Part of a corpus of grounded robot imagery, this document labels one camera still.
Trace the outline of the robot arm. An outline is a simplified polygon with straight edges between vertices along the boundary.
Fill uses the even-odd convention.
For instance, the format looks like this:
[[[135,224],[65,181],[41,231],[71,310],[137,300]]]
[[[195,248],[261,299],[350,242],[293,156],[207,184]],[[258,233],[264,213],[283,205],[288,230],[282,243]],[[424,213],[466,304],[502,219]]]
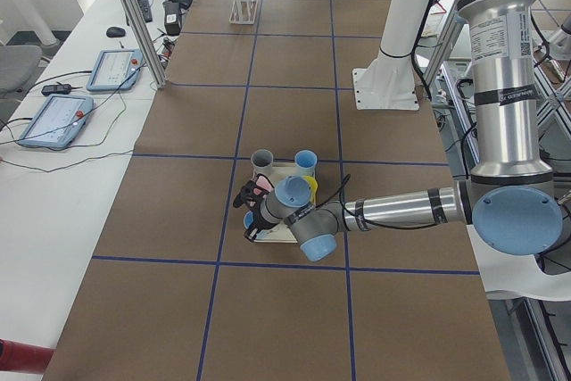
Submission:
[[[421,29],[421,2],[393,0],[377,58],[353,72],[361,109],[405,110],[415,105],[410,74]],[[531,5],[536,0],[457,0],[468,24],[479,159],[452,187],[345,202],[311,200],[310,169],[272,182],[264,162],[233,202],[245,208],[245,238],[255,241],[286,226],[310,261],[335,248],[335,235],[372,228],[421,229],[453,221],[473,226],[485,243],[512,255],[537,254],[563,228],[553,196],[553,173],[540,156],[534,84]]]

